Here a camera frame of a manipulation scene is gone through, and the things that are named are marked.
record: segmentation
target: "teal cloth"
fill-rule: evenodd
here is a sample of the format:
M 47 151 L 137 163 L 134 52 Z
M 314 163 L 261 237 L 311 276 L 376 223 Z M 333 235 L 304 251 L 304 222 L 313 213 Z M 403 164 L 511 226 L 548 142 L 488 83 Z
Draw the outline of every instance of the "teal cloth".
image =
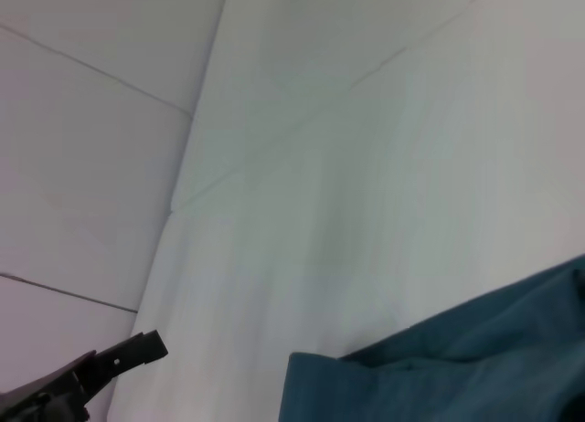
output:
M 341 359 L 291 355 L 280 422 L 585 420 L 585 257 Z

